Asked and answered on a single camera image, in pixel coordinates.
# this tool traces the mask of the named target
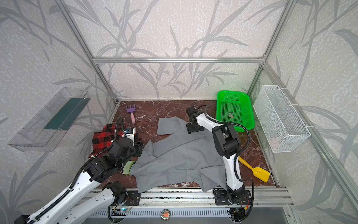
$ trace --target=gray shirt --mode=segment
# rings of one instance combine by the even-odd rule
[[[157,135],[172,135],[156,143],[150,140],[132,166],[138,192],[181,182],[196,182],[204,192],[219,185],[226,189],[225,167],[212,133],[188,134],[186,124],[177,117],[159,119]]]

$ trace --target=purple fork tines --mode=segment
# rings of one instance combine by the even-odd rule
[[[132,107],[132,105],[129,105],[129,109],[128,109],[128,106],[126,106],[126,108],[127,108],[127,112],[128,113],[133,113],[134,111],[135,111],[135,104],[133,104],[133,107]]]

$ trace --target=side wall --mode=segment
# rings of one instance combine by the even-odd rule
[[[0,2],[0,223],[13,223],[73,179],[114,108],[54,2]],[[7,143],[62,88],[91,98],[53,152],[21,152]]]
[[[95,57],[259,57],[286,4],[286,0],[65,2]],[[215,99],[219,90],[245,91],[258,65],[101,67],[119,99],[153,100]]]
[[[295,5],[269,64],[358,183],[358,1],[308,2]],[[265,76],[260,85],[271,84]],[[262,130],[259,135],[303,223],[358,223],[309,140],[291,153],[273,154]]]

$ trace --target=yellow toy shovel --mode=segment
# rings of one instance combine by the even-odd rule
[[[268,178],[270,177],[270,173],[260,167],[255,167],[252,168],[252,166],[250,166],[250,164],[248,164],[243,158],[241,158],[239,156],[239,161],[240,163],[244,164],[245,166],[247,166],[249,169],[252,170],[252,173],[255,177],[259,178],[260,180],[262,180],[263,182],[267,182]]]

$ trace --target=wall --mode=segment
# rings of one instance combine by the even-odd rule
[[[296,4],[268,60],[356,183],[357,5],[339,0]],[[290,190],[303,223],[358,223],[309,140],[291,153],[277,154],[263,142],[277,180]]]
[[[286,0],[65,2],[96,57],[259,57]],[[215,99],[219,90],[247,90],[258,65],[101,67],[118,98],[152,100]]]
[[[60,193],[91,151],[114,103],[52,1],[0,2],[0,223],[13,223]],[[62,88],[91,100],[53,152],[7,143]]]

